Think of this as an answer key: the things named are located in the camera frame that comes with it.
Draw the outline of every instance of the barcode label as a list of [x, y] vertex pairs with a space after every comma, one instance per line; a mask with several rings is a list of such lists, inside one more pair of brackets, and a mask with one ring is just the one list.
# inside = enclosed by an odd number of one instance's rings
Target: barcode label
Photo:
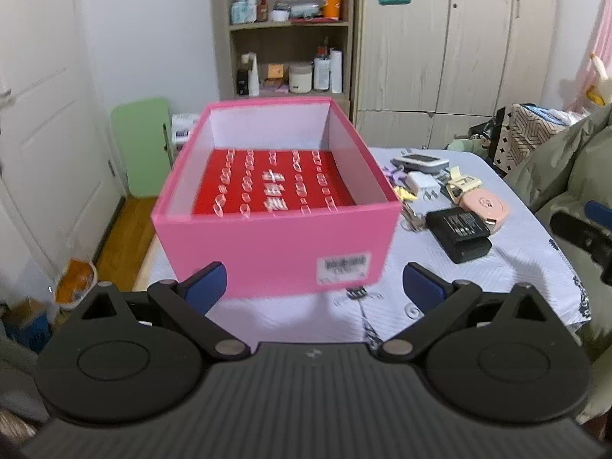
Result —
[[372, 254], [369, 252], [317, 259], [316, 282], [319, 285], [331, 285], [365, 280], [371, 259]]

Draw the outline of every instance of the black power bank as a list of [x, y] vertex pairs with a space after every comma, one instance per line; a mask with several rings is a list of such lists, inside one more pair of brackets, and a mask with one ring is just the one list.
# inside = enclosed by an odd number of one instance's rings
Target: black power bank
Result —
[[491, 250], [491, 232], [476, 212], [448, 208], [429, 212], [425, 221], [455, 264], [484, 257]]

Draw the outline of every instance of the wooden floor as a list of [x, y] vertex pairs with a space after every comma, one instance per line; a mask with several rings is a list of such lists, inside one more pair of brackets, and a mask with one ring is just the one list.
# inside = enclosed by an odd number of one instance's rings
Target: wooden floor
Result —
[[131, 291], [140, 265], [155, 236], [151, 210], [155, 198], [127, 197], [96, 262], [99, 281]]

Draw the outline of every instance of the cardboard box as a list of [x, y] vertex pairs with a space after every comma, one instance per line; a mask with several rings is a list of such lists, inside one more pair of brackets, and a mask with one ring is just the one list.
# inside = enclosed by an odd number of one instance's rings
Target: cardboard box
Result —
[[42, 351], [51, 338], [47, 309], [43, 303], [26, 299], [3, 317], [6, 335], [36, 353]]
[[[274, 213], [192, 215], [215, 148], [330, 150], [356, 205]], [[287, 296], [375, 283], [401, 204], [340, 107], [326, 97], [244, 99], [209, 105], [152, 213], [183, 281], [219, 260], [224, 298]]]

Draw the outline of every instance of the red velvet insert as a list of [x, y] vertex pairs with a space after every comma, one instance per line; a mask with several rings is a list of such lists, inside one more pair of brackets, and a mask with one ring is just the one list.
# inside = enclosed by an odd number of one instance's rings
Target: red velvet insert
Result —
[[[227, 150], [215, 149], [210, 155], [208, 165], [204, 170], [193, 214], [215, 214], [213, 209], [215, 198], [222, 194], [220, 185], [225, 186], [227, 191], [225, 194], [226, 201], [222, 206], [223, 214], [240, 212], [240, 206], [245, 203], [243, 193], [247, 193], [250, 197], [248, 205], [252, 213], [268, 212], [265, 206], [266, 202], [268, 204], [280, 203], [278, 200], [270, 201], [268, 199], [283, 199], [289, 210], [300, 210], [304, 205], [302, 198], [305, 199], [309, 208], [328, 208], [330, 200], [327, 199], [326, 201], [326, 197], [333, 198], [333, 204], [336, 207], [355, 204], [340, 177], [334, 156], [330, 151], [319, 150], [320, 166], [315, 163], [317, 157], [313, 155], [313, 151], [297, 151], [301, 172], [296, 170], [294, 166], [294, 159], [297, 159], [295, 152], [296, 150], [276, 150], [276, 165], [274, 166], [270, 161], [269, 150], [255, 150], [253, 152], [253, 169], [250, 171], [252, 190], [246, 191], [243, 188], [243, 178], [248, 177], [247, 151], [235, 150], [233, 162], [229, 163], [230, 181], [229, 184], [224, 184], [221, 181], [221, 172], [227, 166], [228, 158], [231, 159], [231, 156], [228, 157]], [[267, 180], [263, 178], [264, 173], [267, 175]], [[279, 174], [284, 177], [284, 181], [280, 181], [277, 176]], [[327, 186], [322, 186], [319, 183], [317, 178], [319, 174], [324, 176]], [[296, 183], [299, 184], [300, 182], [296, 180], [296, 176], [302, 176], [302, 182], [306, 187], [306, 196], [298, 194]], [[266, 184], [270, 185], [267, 187], [268, 191], [279, 191], [280, 195], [265, 194]], [[324, 188], [329, 189], [329, 195], [324, 194]]]

